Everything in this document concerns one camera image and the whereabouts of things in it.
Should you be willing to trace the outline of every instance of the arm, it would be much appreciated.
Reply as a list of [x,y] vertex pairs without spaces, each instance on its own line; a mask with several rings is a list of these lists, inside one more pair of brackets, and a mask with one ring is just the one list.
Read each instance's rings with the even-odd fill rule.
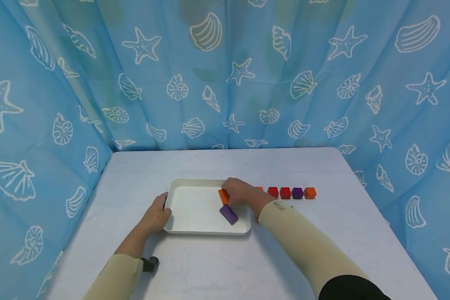
[[142,220],[110,257],[83,300],[128,300],[142,274],[143,248],[153,233],[165,227],[172,211],[163,209],[167,193],[158,196]]

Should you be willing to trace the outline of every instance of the hand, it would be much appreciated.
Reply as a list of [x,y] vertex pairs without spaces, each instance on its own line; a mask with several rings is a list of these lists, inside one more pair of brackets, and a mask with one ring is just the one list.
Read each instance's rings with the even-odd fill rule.
[[157,233],[162,230],[168,222],[172,211],[170,208],[164,209],[167,192],[156,197],[152,205],[147,209],[142,220],[137,224],[147,235]]

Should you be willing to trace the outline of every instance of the white table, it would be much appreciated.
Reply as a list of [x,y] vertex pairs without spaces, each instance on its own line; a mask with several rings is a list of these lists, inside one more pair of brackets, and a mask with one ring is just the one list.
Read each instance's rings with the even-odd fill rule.
[[[335,148],[118,152],[112,155],[49,299],[81,299],[155,196],[175,178],[238,177],[255,186],[313,186],[291,205],[326,233],[393,300],[436,300],[392,230]],[[252,223],[242,237],[165,232],[145,247],[160,259],[133,299],[314,299],[273,237]]]

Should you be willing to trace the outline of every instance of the orange block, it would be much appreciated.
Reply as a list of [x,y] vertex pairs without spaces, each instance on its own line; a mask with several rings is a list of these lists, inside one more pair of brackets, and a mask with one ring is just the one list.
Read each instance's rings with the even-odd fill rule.
[[305,196],[305,199],[314,199],[315,196],[317,195],[316,190],[314,189],[314,187],[305,187],[304,191],[303,191],[303,195]]
[[220,195],[220,199],[222,199],[222,204],[227,205],[228,199],[230,199],[230,195],[228,195],[228,192],[224,189],[218,190],[218,194]]

